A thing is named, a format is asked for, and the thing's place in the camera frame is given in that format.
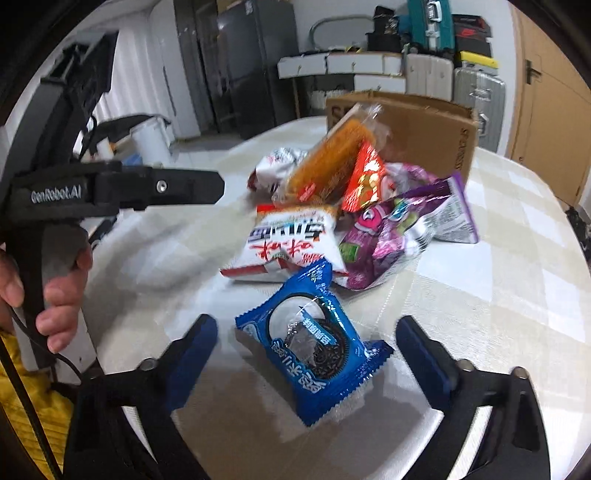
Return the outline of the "person's left hand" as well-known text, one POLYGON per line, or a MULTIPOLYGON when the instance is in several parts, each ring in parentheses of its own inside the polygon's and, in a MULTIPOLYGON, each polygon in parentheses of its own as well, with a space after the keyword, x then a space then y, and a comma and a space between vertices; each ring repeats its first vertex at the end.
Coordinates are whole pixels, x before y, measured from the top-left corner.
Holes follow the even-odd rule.
MULTIPOLYGON (((60 353, 74 339, 78 325, 88 274, 93 265, 89 245, 81 250, 71 271, 55 277, 44 287, 44 299, 49 307, 37 316, 36 327, 47 337, 47 347, 52 353, 60 353)), ((16 264, 1 246, 1 330, 13 333, 10 307, 20 308, 24 289, 16 264)))

